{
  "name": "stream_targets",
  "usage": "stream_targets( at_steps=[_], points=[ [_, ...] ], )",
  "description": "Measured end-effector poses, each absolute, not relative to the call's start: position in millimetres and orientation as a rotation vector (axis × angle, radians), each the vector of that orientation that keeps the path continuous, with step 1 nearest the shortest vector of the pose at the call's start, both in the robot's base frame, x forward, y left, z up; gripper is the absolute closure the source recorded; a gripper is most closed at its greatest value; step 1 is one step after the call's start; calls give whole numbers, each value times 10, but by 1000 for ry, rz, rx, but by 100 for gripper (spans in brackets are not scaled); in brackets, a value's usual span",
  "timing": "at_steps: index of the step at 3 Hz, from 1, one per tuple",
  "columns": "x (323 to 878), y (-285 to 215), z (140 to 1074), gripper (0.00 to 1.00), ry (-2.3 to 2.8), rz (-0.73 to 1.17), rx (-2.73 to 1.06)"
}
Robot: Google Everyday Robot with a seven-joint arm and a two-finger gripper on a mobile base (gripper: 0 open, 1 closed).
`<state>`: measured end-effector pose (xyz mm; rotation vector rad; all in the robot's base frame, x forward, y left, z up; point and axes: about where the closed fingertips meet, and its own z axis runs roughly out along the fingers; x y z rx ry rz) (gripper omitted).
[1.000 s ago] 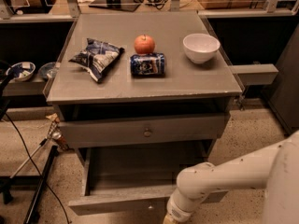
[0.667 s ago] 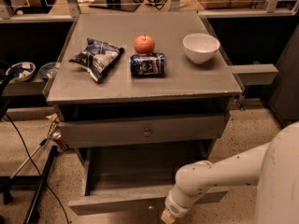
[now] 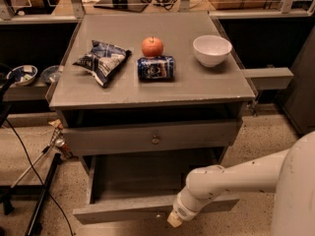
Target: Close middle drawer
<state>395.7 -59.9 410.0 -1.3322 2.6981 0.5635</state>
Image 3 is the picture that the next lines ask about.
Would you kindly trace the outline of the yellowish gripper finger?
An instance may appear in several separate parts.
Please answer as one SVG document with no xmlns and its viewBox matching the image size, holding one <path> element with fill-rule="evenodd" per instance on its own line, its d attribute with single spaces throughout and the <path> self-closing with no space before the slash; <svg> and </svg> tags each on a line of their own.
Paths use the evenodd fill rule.
<svg viewBox="0 0 315 236">
<path fill-rule="evenodd" d="M 179 227 L 183 223 L 183 219 L 173 210 L 168 218 L 167 222 L 174 228 Z"/>
</svg>

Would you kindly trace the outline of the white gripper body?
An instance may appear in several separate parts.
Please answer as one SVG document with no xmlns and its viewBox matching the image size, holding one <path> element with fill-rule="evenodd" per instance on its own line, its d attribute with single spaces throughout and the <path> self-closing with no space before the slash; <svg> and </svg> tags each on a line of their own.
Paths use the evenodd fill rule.
<svg viewBox="0 0 315 236">
<path fill-rule="evenodd" d="M 210 202 L 209 199 L 194 197 L 190 191 L 184 187 L 174 200 L 171 214 L 177 219 L 190 221 Z"/>
</svg>

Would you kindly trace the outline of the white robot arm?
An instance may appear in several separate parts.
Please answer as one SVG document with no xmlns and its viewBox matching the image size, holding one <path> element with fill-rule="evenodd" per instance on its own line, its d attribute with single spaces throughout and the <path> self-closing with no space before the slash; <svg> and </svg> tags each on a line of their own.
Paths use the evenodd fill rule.
<svg viewBox="0 0 315 236">
<path fill-rule="evenodd" d="M 178 227 L 229 191 L 275 194 L 272 236 L 315 236 L 315 132 L 280 152 L 228 168 L 190 171 L 167 222 Z"/>
</svg>

